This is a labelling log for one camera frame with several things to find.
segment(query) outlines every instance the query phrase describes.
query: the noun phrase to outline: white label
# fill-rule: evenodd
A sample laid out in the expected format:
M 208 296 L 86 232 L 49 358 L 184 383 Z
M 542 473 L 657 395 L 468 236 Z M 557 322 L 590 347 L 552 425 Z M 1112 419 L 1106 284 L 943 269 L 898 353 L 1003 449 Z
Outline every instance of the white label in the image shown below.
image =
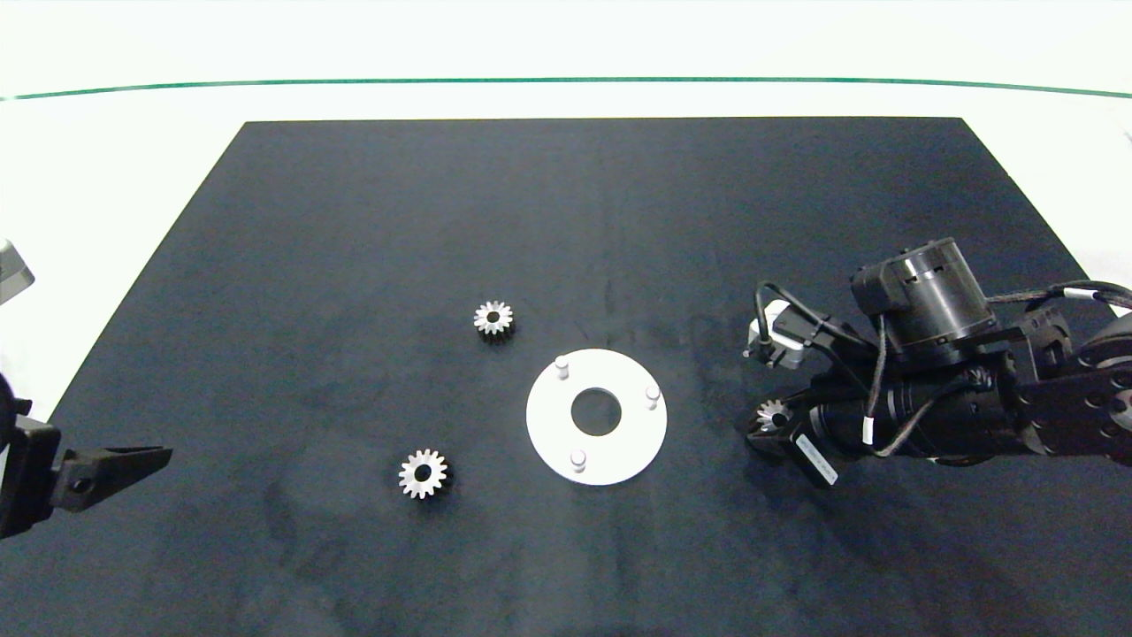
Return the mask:
M 809 464 L 814 465 L 817 473 L 822 474 L 825 482 L 830 484 L 838 482 L 838 473 L 825 462 L 825 456 L 822 456 L 814 444 L 809 442 L 806 434 L 798 434 L 798 440 L 795 442 L 798 445 L 798 449 L 801 449 L 801 453 L 806 455 L 806 458 L 809 458 Z
M 1064 287 L 1062 289 L 1062 293 L 1065 295 L 1065 298 L 1084 298 L 1084 299 L 1097 298 L 1096 291 L 1082 290 L 1080 287 Z

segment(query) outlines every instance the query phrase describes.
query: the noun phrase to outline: green line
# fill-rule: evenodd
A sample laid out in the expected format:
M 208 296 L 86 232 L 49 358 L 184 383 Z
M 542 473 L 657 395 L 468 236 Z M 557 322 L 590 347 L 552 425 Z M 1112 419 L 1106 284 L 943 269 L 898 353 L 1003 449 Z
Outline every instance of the green line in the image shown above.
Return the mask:
M 0 101 L 42 100 L 44 97 L 69 97 L 96 93 L 123 93 L 127 91 L 156 91 L 161 88 L 212 88 L 218 86 L 311 86 L 326 84 L 644 84 L 644 83 L 761 83 L 761 84 L 911 84 L 919 86 L 960 86 L 967 88 L 1004 88 L 1009 91 L 1036 91 L 1039 93 L 1065 93 L 1091 95 L 1095 97 L 1120 97 L 1132 100 L 1132 93 L 1118 91 L 1094 91 L 1090 88 L 1066 88 L 1062 86 L 1035 86 L 1030 84 L 1001 84 L 997 81 L 962 81 L 954 79 L 907 79 L 899 77 L 355 77 L 326 79 L 231 79 L 221 81 L 169 81 L 163 84 L 134 84 L 129 86 L 104 86 L 76 91 L 52 91 L 24 95 L 0 96 Z

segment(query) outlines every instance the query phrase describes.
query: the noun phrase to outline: sticker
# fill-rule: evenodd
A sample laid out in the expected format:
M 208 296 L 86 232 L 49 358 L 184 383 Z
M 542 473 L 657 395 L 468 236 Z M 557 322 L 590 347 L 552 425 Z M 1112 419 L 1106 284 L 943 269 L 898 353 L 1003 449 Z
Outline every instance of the sticker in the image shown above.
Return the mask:
M 838 482 L 838 473 L 825 462 L 825 456 L 822 456 L 822 453 L 814 447 L 814 444 L 809 442 L 806 434 L 798 434 L 798 440 L 795 441 L 795 445 L 798 446 L 798 449 L 801 449 L 801 453 L 809 459 L 809 464 L 817 470 L 817 473 L 822 474 L 825 482 L 830 484 Z

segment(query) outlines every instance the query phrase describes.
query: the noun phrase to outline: spur gear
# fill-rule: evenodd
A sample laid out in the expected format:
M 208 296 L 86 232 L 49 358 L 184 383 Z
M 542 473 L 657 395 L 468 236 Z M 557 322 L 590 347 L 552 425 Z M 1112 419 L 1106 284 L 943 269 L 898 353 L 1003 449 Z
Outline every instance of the spur gear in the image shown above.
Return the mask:
M 758 429 L 762 431 L 770 431 L 779 427 L 778 423 L 774 422 L 774 416 L 781 415 L 789 420 L 790 416 L 794 415 L 781 401 L 767 401 L 766 403 L 763 403 L 758 406 L 756 414 L 758 414 L 758 419 L 756 419 L 760 425 Z
M 447 468 L 444 456 L 431 449 L 424 451 L 418 449 L 417 454 L 409 455 L 408 463 L 401 464 L 401 473 L 397 474 L 401 476 L 398 487 L 405 488 L 404 493 L 410 498 L 423 500 L 444 487 L 444 480 L 448 477 L 444 473 Z
M 514 332 L 515 312 L 501 300 L 489 300 L 475 310 L 473 325 L 487 339 L 504 339 Z

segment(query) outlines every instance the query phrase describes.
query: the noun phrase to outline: white background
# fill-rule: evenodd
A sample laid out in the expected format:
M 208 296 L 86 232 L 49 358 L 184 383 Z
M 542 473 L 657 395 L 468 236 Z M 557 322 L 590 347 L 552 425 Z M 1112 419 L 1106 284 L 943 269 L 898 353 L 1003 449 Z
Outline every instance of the white background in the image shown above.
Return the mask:
M 0 2 L 0 96 L 170 81 L 546 76 L 886 77 L 1132 93 L 1130 62 L 1132 5 L 1115 2 Z M 0 102 L 0 235 L 38 281 L 0 308 L 0 369 L 36 399 L 33 416 L 50 418 L 248 120 L 857 114 L 964 118 L 1091 276 L 1132 284 L 1129 98 L 903 85 L 478 84 L 9 100 Z

